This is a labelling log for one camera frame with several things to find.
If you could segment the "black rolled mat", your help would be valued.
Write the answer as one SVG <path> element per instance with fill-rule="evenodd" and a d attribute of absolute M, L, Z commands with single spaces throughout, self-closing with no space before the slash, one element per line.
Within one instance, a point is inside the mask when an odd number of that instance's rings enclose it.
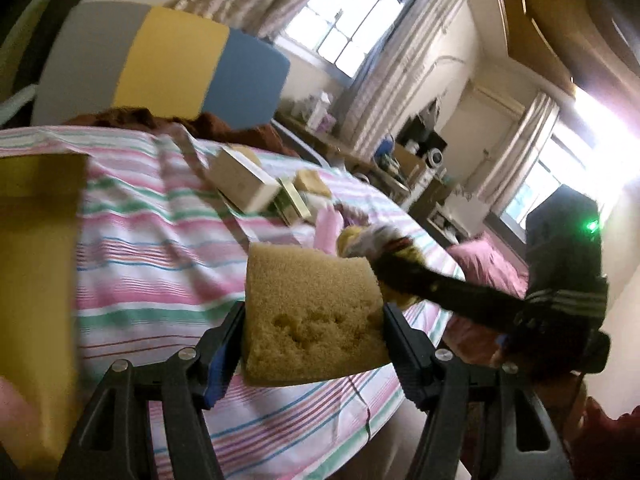
<path fill-rule="evenodd" d="M 82 0 L 40 0 L 2 47 L 2 82 L 9 96 L 36 84 L 68 14 Z"/>

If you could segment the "gold metal tray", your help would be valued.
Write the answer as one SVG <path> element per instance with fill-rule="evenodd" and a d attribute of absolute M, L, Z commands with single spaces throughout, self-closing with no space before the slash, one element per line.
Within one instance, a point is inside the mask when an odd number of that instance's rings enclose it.
<path fill-rule="evenodd" d="M 1 161 L 5 479 L 53 478 L 78 417 L 76 252 L 88 165 L 76 153 Z"/>

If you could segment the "dark brown blanket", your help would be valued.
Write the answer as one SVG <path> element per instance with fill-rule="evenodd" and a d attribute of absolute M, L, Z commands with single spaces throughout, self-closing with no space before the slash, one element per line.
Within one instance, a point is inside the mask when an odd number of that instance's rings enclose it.
<path fill-rule="evenodd" d="M 299 158 L 299 154 L 288 148 L 272 125 L 233 129 L 216 115 L 203 112 L 198 117 L 160 117 L 144 107 L 114 107 L 96 114 L 82 114 L 64 122 L 64 126 L 88 126 L 138 130 L 157 134 L 170 125 L 186 128 L 195 139 L 225 144 L 245 145 L 274 154 Z"/>

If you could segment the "grey yellow blue headboard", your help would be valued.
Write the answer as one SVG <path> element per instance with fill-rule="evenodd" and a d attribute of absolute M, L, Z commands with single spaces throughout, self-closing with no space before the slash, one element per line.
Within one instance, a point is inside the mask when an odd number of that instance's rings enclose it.
<path fill-rule="evenodd" d="M 61 125 L 137 107 L 158 117 L 209 112 L 245 129 L 270 122 L 289 71 L 268 42 L 207 18 L 142 3 L 81 3 L 55 38 L 30 122 Z"/>

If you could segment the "white small fan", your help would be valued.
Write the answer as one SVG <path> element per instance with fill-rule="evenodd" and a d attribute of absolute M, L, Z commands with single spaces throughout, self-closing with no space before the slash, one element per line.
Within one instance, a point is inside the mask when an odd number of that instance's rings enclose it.
<path fill-rule="evenodd" d="M 430 168 L 439 168 L 444 161 L 444 155 L 439 148 L 431 148 L 425 154 L 425 161 Z"/>

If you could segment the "white carton on desk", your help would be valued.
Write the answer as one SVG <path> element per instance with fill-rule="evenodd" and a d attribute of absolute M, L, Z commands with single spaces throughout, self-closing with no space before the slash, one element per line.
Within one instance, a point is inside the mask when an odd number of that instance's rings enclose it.
<path fill-rule="evenodd" d="M 325 91 L 313 94 L 308 98 L 306 107 L 306 125 L 310 130 L 317 130 L 326 116 L 332 102 L 332 96 Z"/>

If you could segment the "white cardboard box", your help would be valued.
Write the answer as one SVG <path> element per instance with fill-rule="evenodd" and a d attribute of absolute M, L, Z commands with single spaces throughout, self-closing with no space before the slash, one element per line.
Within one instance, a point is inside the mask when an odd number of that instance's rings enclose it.
<path fill-rule="evenodd" d="M 243 214 L 266 209 L 281 188 L 277 179 L 232 148 L 220 148 L 209 156 L 206 177 Z"/>

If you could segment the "wooden bedside desk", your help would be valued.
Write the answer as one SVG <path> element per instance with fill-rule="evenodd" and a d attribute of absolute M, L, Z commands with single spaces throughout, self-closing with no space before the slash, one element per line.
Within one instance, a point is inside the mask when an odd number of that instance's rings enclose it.
<path fill-rule="evenodd" d="M 393 202 L 400 204 L 409 197 L 409 189 L 388 172 L 383 171 L 375 162 L 361 159 L 352 149 L 327 133 L 315 133 L 297 119 L 277 112 L 273 125 L 282 134 L 292 134 L 299 145 L 306 144 L 321 156 L 330 166 L 344 169 L 360 180 L 366 180 L 386 194 Z"/>

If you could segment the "window with metal bars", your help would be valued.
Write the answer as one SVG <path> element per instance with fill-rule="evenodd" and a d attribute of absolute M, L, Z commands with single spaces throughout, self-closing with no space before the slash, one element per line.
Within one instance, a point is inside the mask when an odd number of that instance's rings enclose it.
<path fill-rule="evenodd" d="M 352 79 L 408 0 L 309 0 L 277 38 L 286 50 Z"/>

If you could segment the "beige patterned right curtain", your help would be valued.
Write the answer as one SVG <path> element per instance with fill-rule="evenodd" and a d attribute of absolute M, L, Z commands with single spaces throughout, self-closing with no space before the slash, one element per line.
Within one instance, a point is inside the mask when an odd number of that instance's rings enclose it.
<path fill-rule="evenodd" d="M 392 132 L 426 78 L 436 40 L 468 0 L 409 0 L 360 66 L 332 113 L 338 138 L 367 158 Z"/>

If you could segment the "pink pillow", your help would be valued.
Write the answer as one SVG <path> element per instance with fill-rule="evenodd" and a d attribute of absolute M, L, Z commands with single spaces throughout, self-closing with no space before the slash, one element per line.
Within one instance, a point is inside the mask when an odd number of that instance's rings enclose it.
<path fill-rule="evenodd" d="M 487 232 L 450 245 L 446 252 L 460 266 L 468 283 L 489 286 L 514 297 L 525 296 L 528 273 L 510 263 Z M 444 343 L 463 362 L 488 367 L 496 367 L 501 361 L 499 339 L 495 330 L 457 314 L 451 315 L 444 333 Z"/>

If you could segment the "striped pink green bedsheet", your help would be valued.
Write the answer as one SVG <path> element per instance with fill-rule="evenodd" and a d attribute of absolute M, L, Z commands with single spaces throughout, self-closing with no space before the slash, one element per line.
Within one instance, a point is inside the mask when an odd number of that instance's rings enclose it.
<path fill-rule="evenodd" d="M 88 156 L 75 315 L 89 382 L 118 359 L 167 359 L 218 325 L 244 296 L 250 244 L 314 241 L 310 224 L 232 209 L 202 178 L 217 151 L 216 143 L 180 130 L 2 132 L 3 156 Z M 234 378 L 205 420 L 227 478 L 323 479 L 364 448 L 402 402 L 390 366 L 290 388 L 252 388 Z"/>

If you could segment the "yellow sponge block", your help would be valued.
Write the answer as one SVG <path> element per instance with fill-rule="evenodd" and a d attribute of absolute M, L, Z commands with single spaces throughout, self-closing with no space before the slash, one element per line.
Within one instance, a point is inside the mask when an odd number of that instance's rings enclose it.
<path fill-rule="evenodd" d="M 299 169 L 294 178 L 294 186 L 299 193 L 310 193 L 325 198 L 331 198 L 332 192 L 322 181 L 320 174 L 312 169 Z"/>
<path fill-rule="evenodd" d="M 254 243 L 246 266 L 243 375 L 256 387 L 325 382 L 390 362 L 368 260 Z"/>

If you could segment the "pink striped sock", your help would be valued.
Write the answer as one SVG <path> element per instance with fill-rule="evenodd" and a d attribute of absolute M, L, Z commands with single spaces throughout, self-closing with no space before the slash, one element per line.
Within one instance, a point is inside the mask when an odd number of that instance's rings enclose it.
<path fill-rule="evenodd" d="M 316 218 L 316 234 L 314 234 L 314 248 L 328 255 L 336 255 L 336 243 L 344 228 L 341 213 L 333 207 L 321 209 Z"/>

